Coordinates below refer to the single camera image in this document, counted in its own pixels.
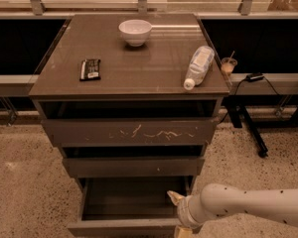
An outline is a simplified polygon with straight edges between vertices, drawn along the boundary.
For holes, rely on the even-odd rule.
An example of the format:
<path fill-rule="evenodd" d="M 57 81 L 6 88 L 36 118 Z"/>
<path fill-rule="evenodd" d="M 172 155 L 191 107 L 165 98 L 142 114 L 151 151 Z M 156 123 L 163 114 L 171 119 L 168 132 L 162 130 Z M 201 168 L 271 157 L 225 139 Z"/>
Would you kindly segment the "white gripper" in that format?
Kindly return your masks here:
<path fill-rule="evenodd" d="M 200 198 L 197 195 L 183 196 L 173 190 L 167 191 L 172 203 L 177 206 L 177 214 L 181 224 L 177 225 L 174 231 L 174 238 L 191 238 L 192 229 L 197 229 L 203 225 L 198 219 L 202 212 Z"/>

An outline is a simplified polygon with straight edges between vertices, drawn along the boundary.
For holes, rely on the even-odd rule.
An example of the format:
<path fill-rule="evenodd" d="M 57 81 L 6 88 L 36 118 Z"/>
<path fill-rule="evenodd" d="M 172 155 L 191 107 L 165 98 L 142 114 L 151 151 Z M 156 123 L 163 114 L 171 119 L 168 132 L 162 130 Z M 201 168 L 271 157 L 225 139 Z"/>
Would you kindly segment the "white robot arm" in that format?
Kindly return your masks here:
<path fill-rule="evenodd" d="M 271 221 L 298 227 L 298 188 L 244 190 L 210 183 L 196 195 L 183 196 L 168 190 L 180 221 L 175 238 L 189 235 L 207 221 L 246 213 Z"/>

